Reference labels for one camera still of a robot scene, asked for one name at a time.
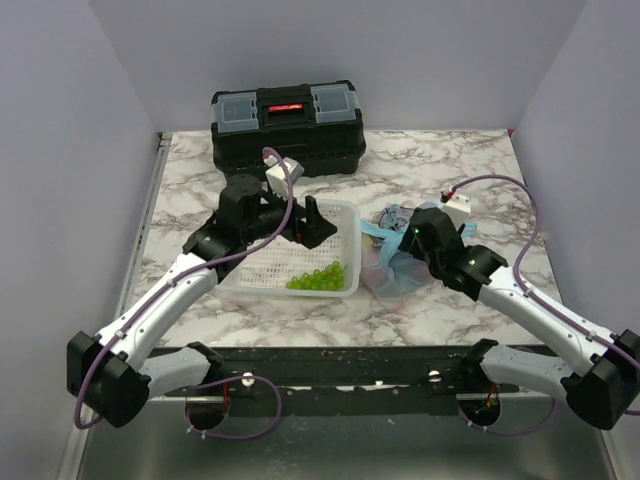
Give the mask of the light blue plastic bag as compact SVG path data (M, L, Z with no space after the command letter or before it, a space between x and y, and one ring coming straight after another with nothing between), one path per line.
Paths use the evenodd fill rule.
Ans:
M360 279L378 297L414 292L432 281L427 264L400 250L414 208L392 204L376 223L361 221Z

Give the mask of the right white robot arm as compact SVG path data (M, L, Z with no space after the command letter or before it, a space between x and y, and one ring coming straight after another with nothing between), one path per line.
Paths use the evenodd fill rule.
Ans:
M401 248L424 261L446 288L509 317L552 351L534 354L481 340L459 370L467 389L522 386L565 402L600 430L612 429L636 400L638 334L616 334L590 322L525 282L490 248L465 245L460 229L437 207L414 211Z

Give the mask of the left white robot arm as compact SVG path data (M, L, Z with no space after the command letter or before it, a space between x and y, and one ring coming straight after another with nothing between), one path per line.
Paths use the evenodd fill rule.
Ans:
M277 237L308 249L337 228L308 196L303 204L282 198L250 175L231 177L218 208L192 233L169 271L126 313L98 333L77 333L67 345L67 390L76 400L74 423L83 407L119 428L153 397L182 387L214 393L222 380L222 359L199 342L164 356L151 352L169 328L212 291L246 256Z

